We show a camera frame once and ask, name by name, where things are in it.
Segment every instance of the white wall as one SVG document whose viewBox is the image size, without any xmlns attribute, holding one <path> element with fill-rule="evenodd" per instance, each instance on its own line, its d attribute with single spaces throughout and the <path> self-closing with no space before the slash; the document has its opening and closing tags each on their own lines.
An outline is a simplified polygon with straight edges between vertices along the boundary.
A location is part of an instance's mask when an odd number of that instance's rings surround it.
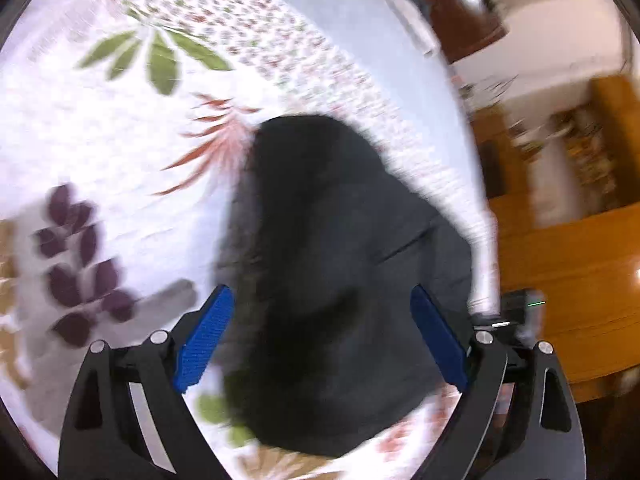
<svg viewBox="0 0 640 480">
<path fill-rule="evenodd" d="M 529 128 L 545 124 L 556 112 L 571 110 L 589 101 L 589 80 L 551 86 L 502 101 L 508 121 L 524 120 Z"/>
<path fill-rule="evenodd" d="M 611 0 L 541 0 L 505 19 L 509 33 L 454 64 L 465 83 L 517 75 L 504 98 L 571 84 L 622 66 L 618 10 Z"/>
</svg>

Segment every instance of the white bedspread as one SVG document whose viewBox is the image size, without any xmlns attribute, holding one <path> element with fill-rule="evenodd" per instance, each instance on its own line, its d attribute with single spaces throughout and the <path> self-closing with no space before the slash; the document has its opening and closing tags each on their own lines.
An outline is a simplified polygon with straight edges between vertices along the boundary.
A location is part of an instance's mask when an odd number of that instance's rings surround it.
<svg viewBox="0 0 640 480">
<path fill-rule="evenodd" d="M 229 205 L 255 127 L 269 118 L 352 124 L 471 242 L 470 309 L 495 306 L 495 231 L 473 172 L 461 180 L 445 167 L 432 132 L 286 2 L 34 0 L 0 54 L 0 94 L 0 218 L 14 222 L 19 270 L 15 307 L 0 317 L 14 334 L 2 355 L 24 379 L 0 374 L 0 395 L 53 470 L 88 343 L 137 343 L 220 280 L 220 246 L 234 239 Z M 232 244 L 226 257 L 230 279 L 245 283 L 244 249 Z M 236 293 L 251 305 L 252 290 Z M 437 400 L 454 398 L 447 390 L 434 395 L 341 462 L 291 476 L 285 464 L 302 459 L 285 453 L 269 478 L 410 478 L 454 406 Z M 234 478 L 275 474 L 262 464 L 274 451 L 228 418 L 215 365 L 186 401 Z"/>
</svg>

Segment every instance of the silver bolt head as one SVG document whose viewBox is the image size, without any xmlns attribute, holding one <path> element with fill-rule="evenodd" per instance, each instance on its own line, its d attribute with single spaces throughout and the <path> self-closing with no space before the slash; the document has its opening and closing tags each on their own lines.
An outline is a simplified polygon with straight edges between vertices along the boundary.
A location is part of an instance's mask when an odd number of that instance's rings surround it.
<svg viewBox="0 0 640 480">
<path fill-rule="evenodd" d="M 98 339 L 97 341 L 91 343 L 91 346 L 89 346 L 89 350 L 92 354 L 99 354 L 104 350 L 105 346 L 106 345 L 104 344 L 104 341 L 102 339 Z"/>
<path fill-rule="evenodd" d="M 486 330 L 481 330 L 480 332 L 476 332 L 476 341 L 483 345 L 490 345 L 494 342 L 494 336 L 489 334 Z"/>
<path fill-rule="evenodd" d="M 169 337 L 169 334 L 166 332 L 166 330 L 156 330 L 155 332 L 152 333 L 151 335 L 151 342 L 155 345 L 159 345 L 164 343 Z"/>
<path fill-rule="evenodd" d="M 549 341 L 540 341 L 538 343 L 538 348 L 543 354 L 552 354 L 554 352 L 554 347 Z"/>
</svg>

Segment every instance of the dark gray fabric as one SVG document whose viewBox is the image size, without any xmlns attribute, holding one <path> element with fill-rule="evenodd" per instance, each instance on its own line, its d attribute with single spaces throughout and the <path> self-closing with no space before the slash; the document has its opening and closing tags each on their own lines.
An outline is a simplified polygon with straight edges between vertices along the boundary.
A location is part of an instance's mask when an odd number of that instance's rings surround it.
<svg viewBox="0 0 640 480">
<path fill-rule="evenodd" d="M 264 123 L 251 160 L 267 314 L 247 363 L 244 421 L 269 446 L 341 456 L 442 381 L 410 293 L 420 283 L 468 319 L 471 251 L 331 118 Z"/>
</svg>

